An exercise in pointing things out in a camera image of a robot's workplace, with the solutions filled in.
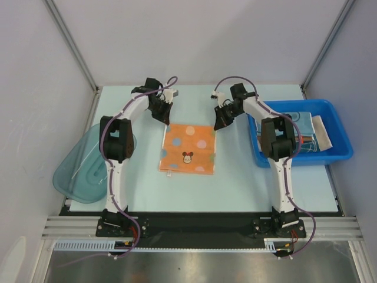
blue plastic tray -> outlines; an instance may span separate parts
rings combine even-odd
[[[352,157],[353,149],[351,143],[349,142],[342,122],[340,122],[340,119],[331,102],[327,100],[313,99],[268,101],[266,104],[280,113],[290,111],[308,111],[311,112],[312,116],[320,115],[325,125],[333,147],[323,152],[300,153],[293,158],[292,166],[327,165],[338,160],[346,160]],[[258,149],[255,120],[250,115],[248,115],[248,119],[256,164],[259,167],[268,168],[270,165],[267,158]]]

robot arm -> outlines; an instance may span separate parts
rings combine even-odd
[[[226,103],[225,95],[214,91],[212,98],[217,99],[215,108],[216,122],[214,129],[218,130],[232,124],[234,118],[242,113],[251,115],[262,125],[261,148],[268,157],[273,171],[276,186],[276,197],[273,199],[272,219],[275,230],[279,230],[299,222],[297,209],[292,205],[293,200],[291,165],[289,157],[296,148],[293,125],[283,117],[277,116],[274,110],[267,106],[255,93],[248,93],[243,84],[235,84],[230,88],[233,101]],[[283,132],[277,136],[275,130]]]
[[[107,202],[104,210],[107,215],[109,215],[108,212],[118,212],[113,200],[122,211],[125,211],[128,206],[125,195],[125,171],[134,151],[132,124],[146,109],[151,110],[152,117],[156,120],[167,125],[170,123],[170,109],[173,105],[173,97],[178,95],[178,91],[168,88],[163,90],[162,94],[156,92],[144,95],[149,91],[157,91],[160,86],[159,81],[148,78],[144,86],[133,89],[130,101],[121,113],[116,115],[117,118],[110,124],[106,133],[104,133],[106,125],[115,116],[103,116],[101,119],[100,141],[104,134],[103,150],[108,176]]]

stainless steel surface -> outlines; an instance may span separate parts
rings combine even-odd
[[[342,27],[345,19],[349,15],[349,12],[351,11],[352,7],[354,6],[355,2],[357,0],[346,0],[344,6],[342,7],[341,12],[338,15],[338,18],[336,19],[325,43],[322,45],[322,48],[315,59],[312,67],[310,68],[309,73],[307,74],[305,81],[303,83],[303,89],[306,90],[307,86],[309,85],[310,81],[312,80],[316,70],[318,69],[320,63],[324,59],[327,51],[329,50],[332,42],[334,41],[336,35],[338,34],[340,28]]]
[[[311,218],[303,217],[306,233],[313,231]],[[98,217],[50,216],[42,239],[95,239]],[[314,241],[362,241],[355,217],[318,217]]]
[[[369,258],[365,242],[350,242],[349,246],[360,282],[377,282],[376,273],[371,265],[371,259]]]
[[[51,13],[52,18],[54,19],[64,41],[67,43],[68,47],[70,48],[73,57],[76,59],[82,73],[85,75],[85,78],[87,79],[89,85],[94,91],[97,91],[97,86],[95,85],[95,81],[93,79],[92,74],[90,73],[90,70],[88,69],[87,64],[84,61],[84,58],[82,57],[79,49],[76,46],[75,41],[73,40],[73,37],[65,24],[54,0],[44,0],[45,5],[49,12]]]
[[[45,283],[60,282],[360,282],[347,242],[315,242],[293,260],[273,254],[133,252],[97,256],[66,267],[88,252],[54,252]]]

wire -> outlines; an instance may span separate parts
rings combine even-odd
[[[288,187],[288,181],[287,181],[287,167],[286,167],[286,166],[287,166],[288,161],[289,161],[290,159],[293,159],[294,157],[296,157],[296,156],[299,154],[300,150],[301,150],[302,135],[301,135],[300,129],[299,129],[299,127],[297,126],[297,124],[296,124],[296,123],[295,123],[290,117],[288,117],[287,115],[284,115],[284,114],[280,114],[280,113],[276,113],[276,112],[270,111],[269,108],[267,108],[266,106],[264,106],[263,103],[261,103],[261,102],[258,100],[259,95],[258,95],[257,88],[256,88],[255,84],[254,84],[252,81],[250,81],[248,78],[244,78],[244,77],[241,77],[241,76],[238,76],[238,75],[232,75],[232,76],[229,76],[229,77],[223,78],[221,81],[219,81],[219,83],[216,85],[216,87],[214,88],[214,90],[216,91],[217,88],[219,87],[219,85],[220,85],[223,81],[228,80],[229,78],[239,78],[239,79],[244,80],[244,81],[247,81],[249,84],[251,84],[251,85],[253,86],[253,88],[254,88],[254,91],[255,91],[255,100],[257,101],[257,104],[258,104],[261,108],[263,108],[265,111],[267,111],[269,114],[286,119],[290,124],[293,125],[293,127],[294,127],[294,128],[296,129],[296,131],[297,131],[297,135],[299,136],[299,145],[298,145],[298,147],[297,147],[297,150],[296,150],[291,156],[289,156],[289,157],[283,162],[283,167],[284,167],[284,170],[283,170],[283,171],[284,171],[285,192],[286,192],[286,196],[287,196],[288,200],[291,202],[291,204],[292,204],[297,210],[299,210],[299,211],[305,213],[306,215],[308,215],[310,218],[312,218],[312,221],[313,221],[313,232],[312,232],[312,234],[311,234],[309,240],[307,240],[307,242],[303,245],[302,248],[300,248],[298,251],[296,251],[296,252],[293,253],[293,254],[298,254],[299,252],[303,251],[303,250],[304,250],[304,249],[305,249],[305,248],[306,248],[306,247],[312,242],[312,240],[313,240],[313,238],[314,238],[314,235],[315,235],[315,233],[316,233],[316,227],[317,227],[317,226],[316,226],[316,219],[314,218],[314,216],[313,216],[310,212],[308,212],[308,211],[306,211],[306,210],[300,208],[300,207],[299,207],[299,206],[293,201],[293,199],[290,197],[290,192],[289,192],[289,187]]]
[[[108,128],[110,127],[111,123],[113,123],[116,119],[118,119],[120,116],[123,115],[123,112],[126,111],[126,109],[136,100],[136,99],[139,99],[140,97],[144,97],[144,96],[149,96],[150,94],[154,94],[154,93],[157,93],[159,91],[163,91],[167,88],[170,88],[171,86],[175,85],[175,83],[178,81],[178,77],[177,76],[173,76],[171,78],[169,78],[168,82],[167,82],[167,85],[165,87],[161,87],[159,88],[158,90],[153,90],[153,91],[148,91],[146,93],[142,93],[142,94],[139,94],[137,96],[135,96],[132,100],[130,100],[123,108],[122,110],[117,114],[115,115],[114,117],[112,117],[109,122],[106,124],[106,126],[104,127],[104,131],[103,131],[103,134],[101,136],[101,140],[100,140],[100,152],[101,152],[101,155],[102,155],[102,158],[107,161],[110,166],[111,166],[111,170],[110,170],[110,176],[109,176],[109,191],[110,191],[110,195],[112,196],[111,197],[111,200],[114,204],[114,206],[117,208],[117,210],[123,215],[125,216],[126,218],[128,218],[129,220],[131,220],[136,228],[137,228],[137,232],[135,231],[134,233],[134,237],[135,237],[135,240],[133,242],[133,245],[132,247],[130,247],[126,252],[124,252],[123,254],[121,255],[116,255],[114,256],[113,258],[114,259],[117,259],[117,258],[123,258],[125,257],[129,252],[131,252],[135,247],[136,245],[138,244],[139,240],[140,240],[140,233],[141,233],[141,229],[140,229],[140,225],[137,223],[137,221],[131,217],[130,215],[126,214],[118,205],[118,203],[116,202],[115,200],[115,197],[114,197],[114,192],[113,192],[113,173],[114,173],[114,165],[113,163],[111,162],[110,159],[106,158],[105,156],[105,153],[104,153],[104,141],[105,141],[105,134],[106,132],[108,131]],[[85,256],[83,258],[79,258],[79,259],[76,259],[74,261],[71,261],[71,262],[67,262],[66,264],[62,264],[62,265],[59,265],[58,267],[65,267],[65,266],[68,266],[68,265],[71,265],[71,264],[75,264],[77,262],[80,262],[80,261],[83,261],[83,260],[86,260],[88,258],[93,258],[93,257],[96,257],[96,256],[110,256],[109,253],[105,254],[105,253],[97,253],[97,254],[92,254],[92,255],[88,255],[88,256]]]
[[[249,84],[251,84],[251,85],[253,86],[254,91],[255,91],[255,97],[258,97],[258,96],[259,96],[255,84],[254,84],[252,81],[250,81],[248,78],[244,78],[244,77],[241,77],[241,76],[239,76],[239,75],[231,75],[231,76],[229,76],[229,77],[225,77],[225,78],[223,78],[221,81],[219,81],[219,82],[217,83],[217,85],[215,86],[214,90],[217,91],[217,88],[220,86],[220,84],[221,84],[223,81],[229,80],[230,78],[239,78],[239,79],[241,79],[241,80],[247,81]]]
[[[291,231],[291,234],[292,234],[292,244],[295,244],[299,241],[299,236],[297,235],[296,231],[292,229]]]
[[[232,103],[232,101],[230,99],[225,99],[224,102],[223,102],[223,106],[225,105],[225,102],[229,101],[230,103]]]

polka dot towel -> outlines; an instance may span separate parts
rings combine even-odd
[[[159,170],[212,175],[215,139],[211,126],[170,124],[165,130]]]

